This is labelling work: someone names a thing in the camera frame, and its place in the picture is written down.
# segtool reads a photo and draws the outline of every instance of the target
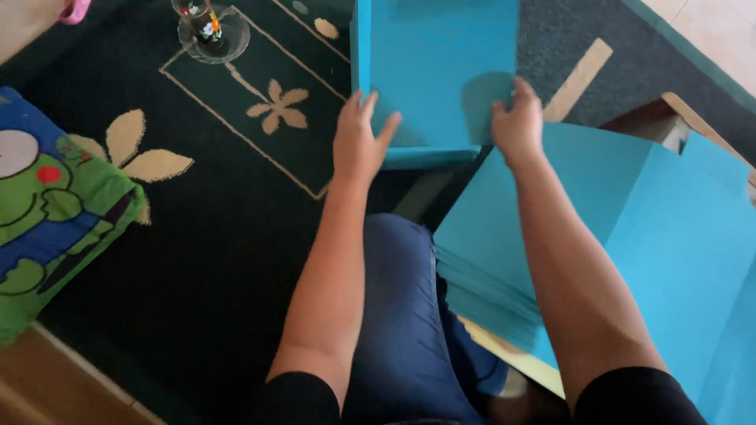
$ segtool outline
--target person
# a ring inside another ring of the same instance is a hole
[[[705,423],[549,164],[541,101],[523,79],[515,87],[509,111],[492,105],[491,134],[515,176],[528,265],[568,418]],[[365,219],[368,188],[401,121],[394,113],[374,137],[377,98],[361,103],[356,92],[339,116],[320,228],[253,423],[488,423],[475,393],[488,387],[495,395],[503,385],[506,365],[472,343],[447,309],[431,234],[397,216]]]

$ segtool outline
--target blue jeans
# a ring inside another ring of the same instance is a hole
[[[445,302],[432,235],[392,214],[364,228],[365,312],[343,423],[486,423],[507,366],[475,344]]]

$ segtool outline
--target dark green carpet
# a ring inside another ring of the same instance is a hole
[[[301,1],[309,13],[299,17],[335,24],[341,37],[332,44],[348,56],[352,0]],[[312,194],[330,175],[339,96],[349,95],[349,65],[279,6],[235,5],[280,44],[253,29],[234,62],[262,96],[228,68],[185,55],[160,72],[179,50],[168,0],[95,3],[83,26],[54,28],[0,69],[0,83],[68,132],[105,144],[118,116],[142,110],[137,154],[163,149],[194,160],[184,174],[144,184],[153,224],[127,230],[41,316],[169,423],[227,423],[264,379],[321,212]],[[568,122],[597,126],[673,91],[756,159],[756,116],[622,0],[523,0],[519,74],[548,100],[597,37],[615,53]],[[284,93],[308,91],[290,105],[307,129],[282,121],[269,135],[269,112],[246,115],[274,102],[272,79]],[[368,209],[392,210],[418,175],[380,175]],[[426,215],[428,225],[438,224],[465,177]]]

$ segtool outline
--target red cheek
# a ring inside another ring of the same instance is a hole
[[[37,180],[42,183],[55,183],[60,180],[60,170],[53,166],[39,167],[37,170]]]

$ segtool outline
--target pink object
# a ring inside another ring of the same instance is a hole
[[[91,0],[68,0],[69,4],[60,14],[60,22],[66,25],[76,25],[84,19]]]

